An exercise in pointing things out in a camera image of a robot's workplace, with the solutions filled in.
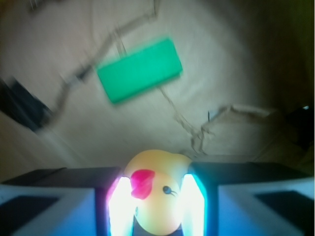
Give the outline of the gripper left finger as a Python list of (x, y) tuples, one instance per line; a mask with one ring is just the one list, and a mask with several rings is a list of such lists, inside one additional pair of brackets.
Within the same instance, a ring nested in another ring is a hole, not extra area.
[(38, 169), (0, 185), (3, 236), (130, 236), (119, 167)]

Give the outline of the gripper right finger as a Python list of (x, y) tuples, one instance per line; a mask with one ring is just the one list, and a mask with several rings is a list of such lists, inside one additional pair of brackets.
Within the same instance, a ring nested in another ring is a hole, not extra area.
[(194, 162), (182, 191), (185, 236), (312, 236), (314, 177), (267, 162)]

